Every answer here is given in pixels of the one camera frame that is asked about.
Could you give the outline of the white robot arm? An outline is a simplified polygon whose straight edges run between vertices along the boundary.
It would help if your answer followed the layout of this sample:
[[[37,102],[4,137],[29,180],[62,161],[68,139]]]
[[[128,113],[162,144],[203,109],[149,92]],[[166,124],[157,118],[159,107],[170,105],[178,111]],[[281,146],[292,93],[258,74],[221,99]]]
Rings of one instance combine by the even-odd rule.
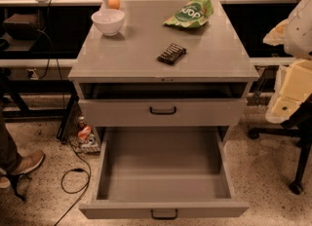
[[[295,58],[289,66],[280,65],[265,119],[280,124],[290,118],[312,95],[312,0],[301,0],[289,16],[263,38],[271,46],[282,45]]]

